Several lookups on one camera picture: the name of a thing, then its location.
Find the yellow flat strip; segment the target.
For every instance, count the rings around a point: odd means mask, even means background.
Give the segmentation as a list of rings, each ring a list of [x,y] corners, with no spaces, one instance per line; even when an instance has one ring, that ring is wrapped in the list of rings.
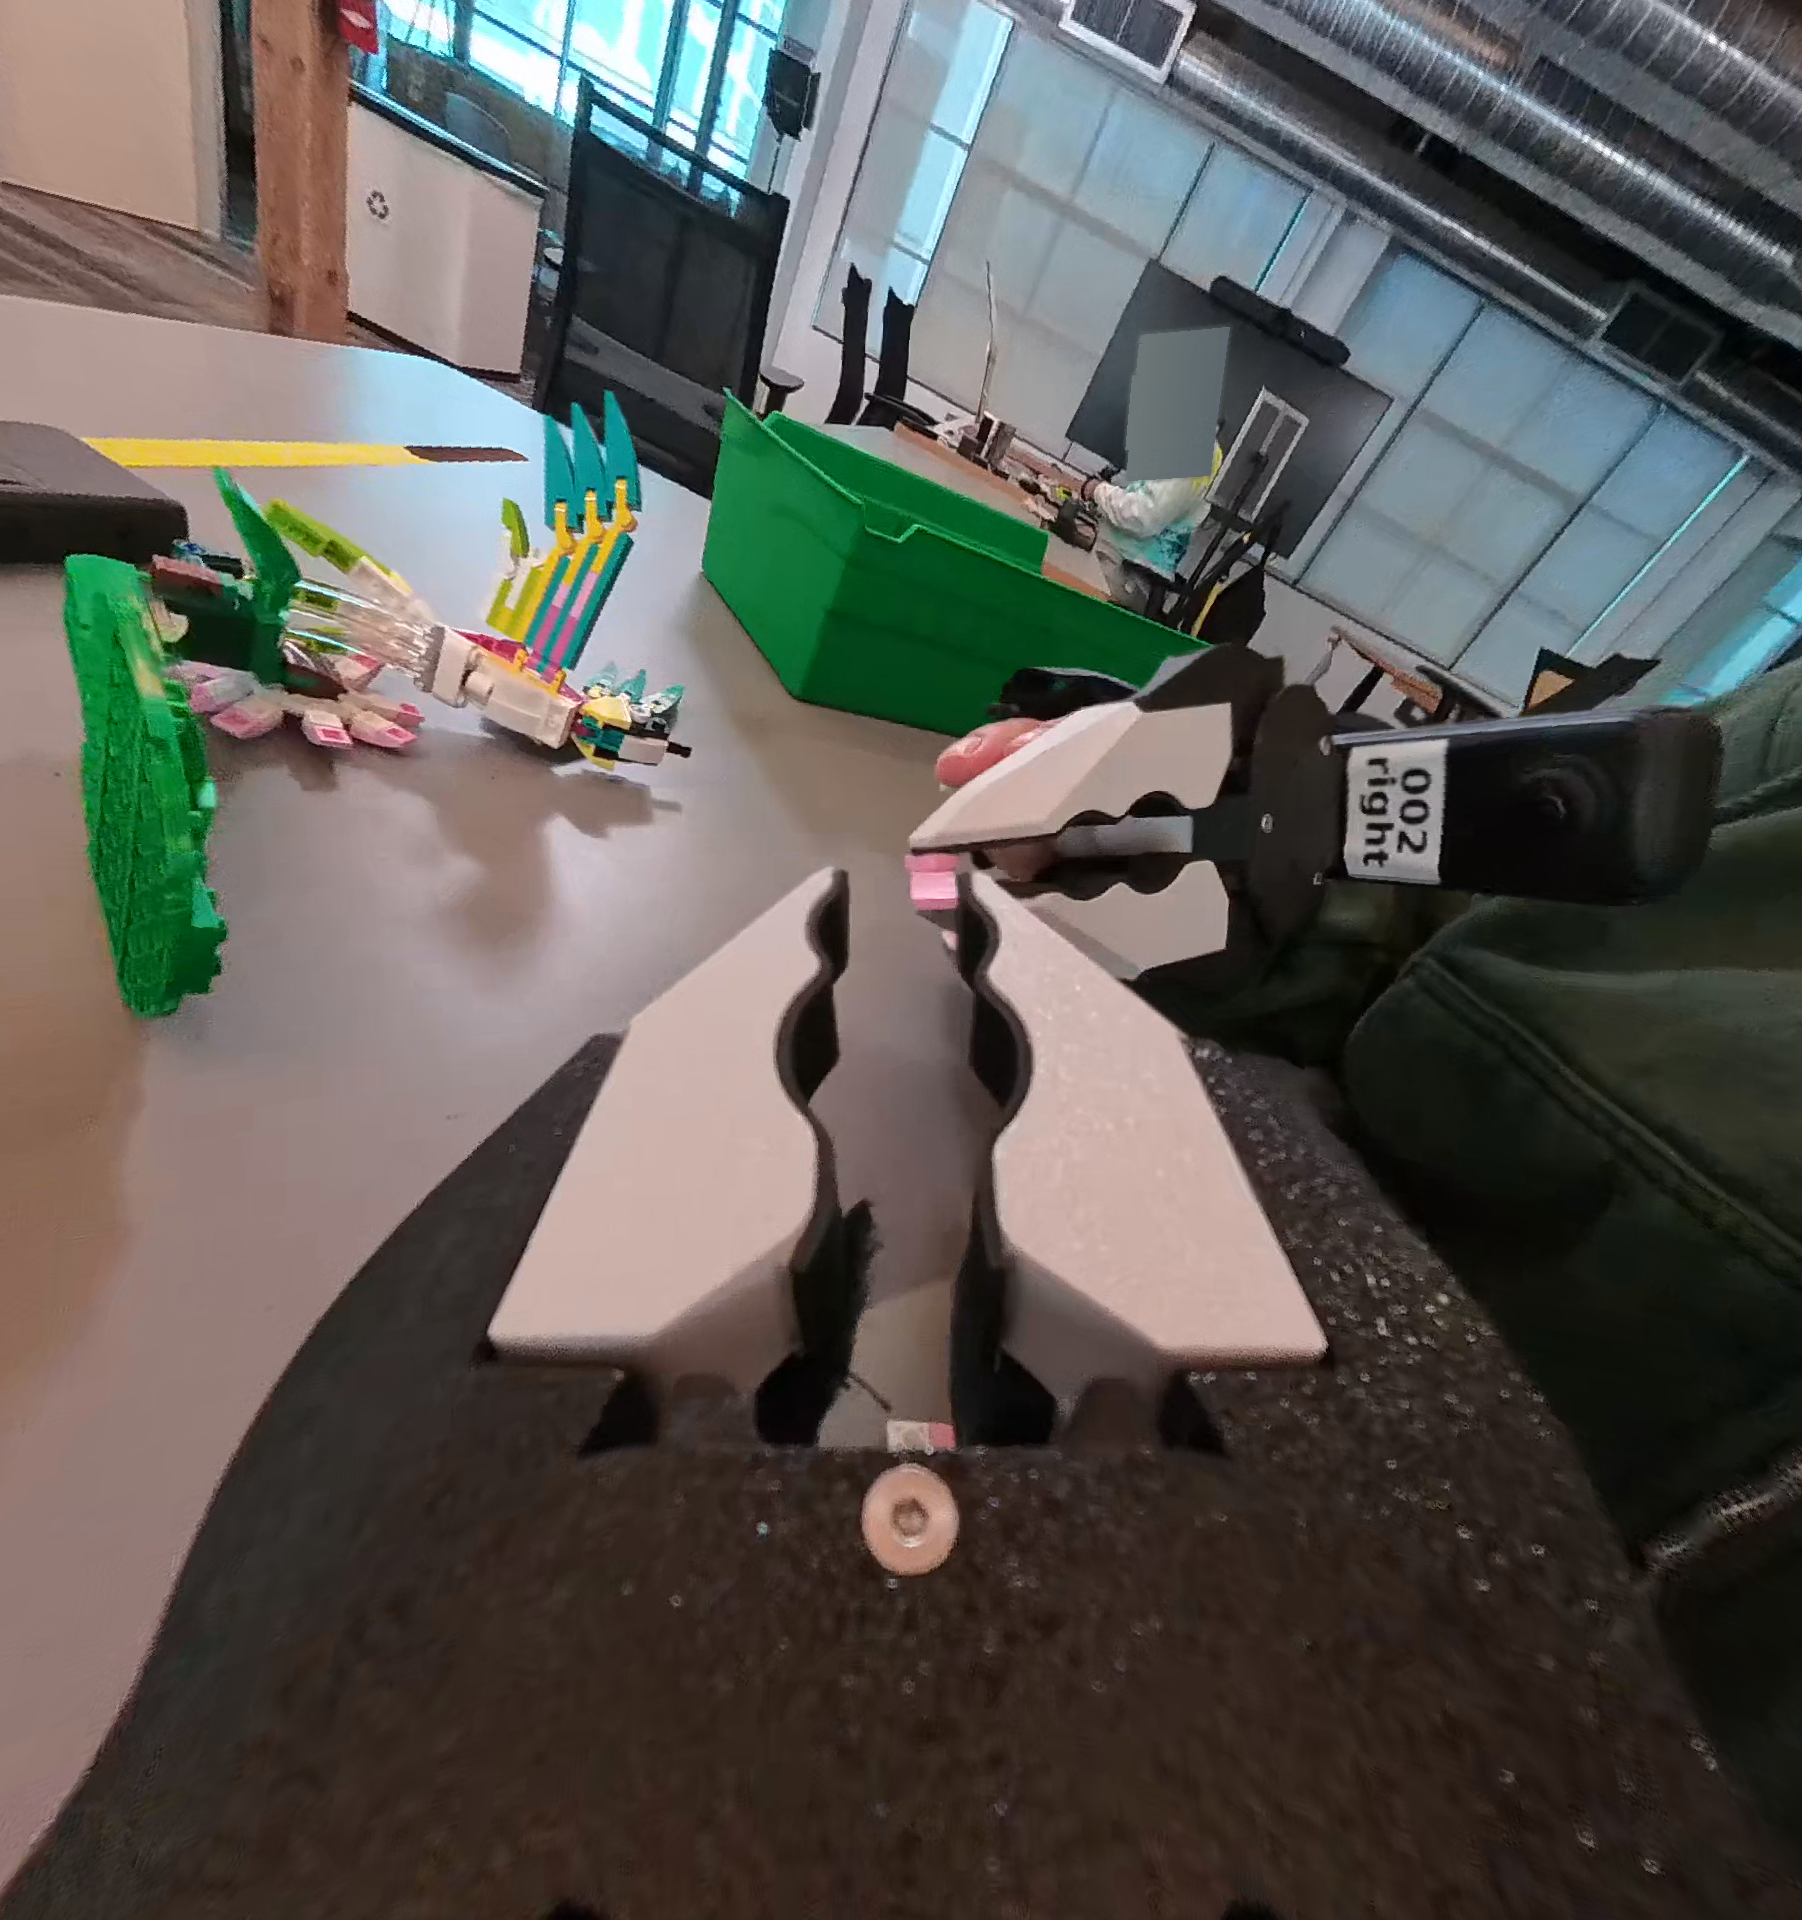
[[[528,456],[490,445],[376,445],[217,438],[91,436],[82,445],[125,470],[330,470],[418,466],[516,466]]]

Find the black case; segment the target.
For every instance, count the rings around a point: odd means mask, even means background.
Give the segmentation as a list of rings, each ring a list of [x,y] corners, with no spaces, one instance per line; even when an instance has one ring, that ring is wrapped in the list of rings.
[[[189,542],[186,508],[84,440],[0,421],[0,563],[146,563]]]

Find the person's right hand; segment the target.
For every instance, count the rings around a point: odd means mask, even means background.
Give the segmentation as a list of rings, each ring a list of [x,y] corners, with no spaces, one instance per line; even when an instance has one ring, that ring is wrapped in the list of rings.
[[[1029,741],[1039,740],[1053,726],[1053,722],[1015,716],[973,729],[939,752],[935,766],[938,784],[950,791],[978,780],[992,766],[1023,750]]]

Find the large black screen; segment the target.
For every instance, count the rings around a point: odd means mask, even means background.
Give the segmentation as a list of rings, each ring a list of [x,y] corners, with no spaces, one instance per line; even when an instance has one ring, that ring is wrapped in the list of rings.
[[[1196,284],[1148,262],[1113,326],[1069,422],[1073,445],[1141,480],[1127,451],[1130,393],[1144,340],[1227,335],[1216,378],[1197,375],[1185,415],[1223,440],[1227,462],[1210,493],[1227,524],[1276,522],[1273,554],[1291,560],[1353,460],[1383,424],[1390,398],[1363,378],[1321,366],[1233,320]]]

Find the white recycling cabinet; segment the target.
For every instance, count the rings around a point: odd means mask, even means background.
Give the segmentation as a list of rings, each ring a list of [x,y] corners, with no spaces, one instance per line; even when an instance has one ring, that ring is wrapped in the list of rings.
[[[379,94],[347,142],[349,314],[472,375],[523,375],[548,186]]]

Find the person's green jacket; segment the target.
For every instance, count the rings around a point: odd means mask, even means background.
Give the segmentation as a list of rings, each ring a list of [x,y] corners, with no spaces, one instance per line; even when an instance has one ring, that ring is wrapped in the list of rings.
[[[1802,1851],[1802,659],[1717,707],[1721,825],[1677,905],[1710,939],[1710,1026],[1681,1044],[1685,1146],[1732,1205],[1722,1278],[1754,1309],[1754,1388],[1679,1450],[1640,1544],[1710,1734]]]

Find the ribbed ceiling duct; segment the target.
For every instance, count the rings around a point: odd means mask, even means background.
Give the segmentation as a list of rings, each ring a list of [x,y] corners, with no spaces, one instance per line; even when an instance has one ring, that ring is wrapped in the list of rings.
[[[1802,23],[1778,4],[1219,13],[1802,351]]]

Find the green lego baseplate model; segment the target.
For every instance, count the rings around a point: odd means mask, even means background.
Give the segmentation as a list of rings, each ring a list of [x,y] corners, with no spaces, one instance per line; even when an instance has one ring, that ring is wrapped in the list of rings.
[[[212,474],[236,560],[174,542],[148,563],[64,566],[89,872],[121,1003],[139,1018],[174,1014],[222,970],[210,723],[405,750],[418,720],[376,685],[383,672],[426,685],[449,636],[362,546],[286,500],[256,503],[224,466]]]

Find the black video bar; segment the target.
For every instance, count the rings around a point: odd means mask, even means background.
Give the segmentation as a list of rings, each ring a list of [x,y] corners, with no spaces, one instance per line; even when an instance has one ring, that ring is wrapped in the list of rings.
[[[1351,349],[1321,326],[1304,322],[1296,312],[1252,294],[1228,276],[1214,279],[1206,291],[1233,320],[1257,329],[1273,343],[1303,352],[1316,364],[1328,368],[1347,364]]]

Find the black chair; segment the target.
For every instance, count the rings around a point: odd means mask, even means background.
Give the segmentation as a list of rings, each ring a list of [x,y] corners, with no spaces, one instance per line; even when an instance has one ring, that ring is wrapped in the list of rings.
[[[840,375],[825,417],[831,426],[857,424],[865,408],[869,306],[871,279],[849,262],[840,289]]]
[[[909,398],[915,315],[916,308],[913,303],[902,301],[895,291],[885,294],[874,385],[860,417],[863,426],[880,430],[907,426],[920,435],[931,435],[938,426],[938,419]]]

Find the wooden post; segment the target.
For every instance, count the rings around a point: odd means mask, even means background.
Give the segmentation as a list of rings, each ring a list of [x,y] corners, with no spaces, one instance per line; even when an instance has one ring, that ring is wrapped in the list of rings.
[[[350,52],[330,3],[250,7],[259,261],[264,326],[349,335],[347,131]]]

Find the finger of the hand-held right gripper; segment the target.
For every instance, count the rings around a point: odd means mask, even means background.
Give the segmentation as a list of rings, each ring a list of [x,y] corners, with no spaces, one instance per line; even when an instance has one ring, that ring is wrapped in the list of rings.
[[[1137,818],[1147,804],[1193,813],[1219,800],[1233,750],[1227,702],[1081,709],[957,784],[915,827],[909,850],[970,852],[1053,840],[1082,821]]]
[[[1189,839],[1058,839],[1053,931],[1120,980],[1228,945],[1228,889]]]

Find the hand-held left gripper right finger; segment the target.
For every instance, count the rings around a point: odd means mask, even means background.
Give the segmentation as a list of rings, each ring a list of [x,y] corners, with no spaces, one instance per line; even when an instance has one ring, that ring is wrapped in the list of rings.
[[[1189,1044],[990,877],[959,880],[967,1056],[994,1102],[951,1307],[964,1448],[1113,1403],[1175,1438],[1189,1382],[1318,1369],[1328,1341]]]

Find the wall vent grille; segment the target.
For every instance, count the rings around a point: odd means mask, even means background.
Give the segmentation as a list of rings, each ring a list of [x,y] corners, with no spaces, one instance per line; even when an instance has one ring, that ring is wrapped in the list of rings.
[[[1196,3],[1063,3],[1061,30],[1160,86],[1175,67],[1196,13]]]

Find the colourful lego bird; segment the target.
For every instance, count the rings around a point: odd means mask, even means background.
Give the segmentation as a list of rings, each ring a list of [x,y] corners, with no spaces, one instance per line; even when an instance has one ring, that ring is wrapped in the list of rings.
[[[613,389],[602,417],[573,404],[543,421],[543,522],[536,542],[516,500],[502,500],[505,566],[482,623],[446,627],[423,674],[430,697],[473,707],[546,752],[574,752],[605,772],[651,770],[693,748],[677,727],[686,690],[652,689],[590,659],[602,619],[633,554],[645,485]]]

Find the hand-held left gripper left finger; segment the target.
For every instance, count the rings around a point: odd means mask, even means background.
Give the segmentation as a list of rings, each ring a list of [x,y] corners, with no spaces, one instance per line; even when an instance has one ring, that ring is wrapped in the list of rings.
[[[871,1240],[817,1115],[846,959],[849,875],[821,869],[627,1023],[488,1323],[494,1358],[615,1369],[655,1403],[713,1384],[762,1443],[819,1443]]]

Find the green plastic bin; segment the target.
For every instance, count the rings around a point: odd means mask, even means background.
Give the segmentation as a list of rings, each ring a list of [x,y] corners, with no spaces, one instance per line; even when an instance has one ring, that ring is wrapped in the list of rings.
[[[961,735],[1022,669],[1147,685],[1202,648],[1048,555],[1029,516],[725,398],[702,571],[804,702]]]

